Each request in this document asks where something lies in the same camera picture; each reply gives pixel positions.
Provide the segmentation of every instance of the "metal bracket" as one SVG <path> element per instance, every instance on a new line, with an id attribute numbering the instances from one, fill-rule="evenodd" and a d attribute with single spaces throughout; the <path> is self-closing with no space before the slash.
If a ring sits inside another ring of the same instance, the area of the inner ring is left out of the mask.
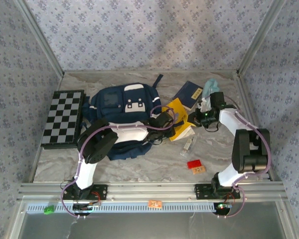
<path id="1" fill-rule="evenodd" d="M 108 186 L 106 184 L 94 184 L 91 188 L 90 192 L 96 192 L 100 195 L 100 200 L 106 200 L 106 196 L 108 193 Z M 63 200 L 80 200 L 78 197 L 67 193 L 63 194 Z M 97 194 L 89 194 L 84 198 L 84 201 L 97 201 Z"/>
<path id="2" fill-rule="evenodd" d="M 195 184 L 195 193 L 197 200 L 211 200 L 211 199 L 240 199 L 238 190 L 233 190 L 230 193 L 225 193 L 224 197 L 219 198 L 214 194 L 211 184 Z"/>

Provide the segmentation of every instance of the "navy backpack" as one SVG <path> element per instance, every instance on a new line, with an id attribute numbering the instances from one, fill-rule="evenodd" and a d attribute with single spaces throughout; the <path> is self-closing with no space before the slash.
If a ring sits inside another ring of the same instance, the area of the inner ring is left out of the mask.
<path id="1" fill-rule="evenodd" d="M 134 123 L 150 118 L 150 111 L 161 105 L 156 86 L 163 75 L 159 75 L 153 86 L 134 83 L 108 87 L 100 90 L 89 103 L 86 97 L 82 107 L 83 116 L 90 122 L 106 118 L 111 123 Z M 158 107 L 153 114 L 161 113 Z M 108 153 L 110 160 L 136 158 L 146 154 L 152 143 L 146 141 L 125 141 L 116 143 Z"/>

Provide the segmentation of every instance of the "red block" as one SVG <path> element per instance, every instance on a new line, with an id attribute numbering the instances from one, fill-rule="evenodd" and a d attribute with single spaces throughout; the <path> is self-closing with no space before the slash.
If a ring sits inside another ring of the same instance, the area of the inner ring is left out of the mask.
<path id="1" fill-rule="evenodd" d="M 201 166 L 201 162 L 199 159 L 187 162 L 188 169 L 196 168 L 196 167 L 200 167 L 200 166 Z"/>

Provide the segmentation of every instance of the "green block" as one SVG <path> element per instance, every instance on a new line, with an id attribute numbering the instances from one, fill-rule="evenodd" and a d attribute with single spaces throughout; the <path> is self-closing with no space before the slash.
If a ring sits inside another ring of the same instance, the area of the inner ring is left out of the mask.
<path id="1" fill-rule="evenodd" d="M 44 209 L 44 214 L 45 214 L 45 215 L 49 215 L 49 214 L 51 214 L 51 213 L 54 213 L 54 206 L 53 206 L 53 205 L 48 206 L 48 207 L 46 207 L 46 208 Z"/>

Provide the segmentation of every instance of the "light blue cloth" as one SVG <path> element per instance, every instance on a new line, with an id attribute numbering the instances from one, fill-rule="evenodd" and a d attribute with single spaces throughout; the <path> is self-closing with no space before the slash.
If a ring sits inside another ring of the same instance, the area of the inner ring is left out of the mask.
<path id="1" fill-rule="evenodd" d="M 205 83 L 202 97 L 206 98 L 207 96 L 209 96 L 211 93 L 214 92 L 219 92 L 218 82 L 216 81 L 216 79 L 211 78 Z"/>

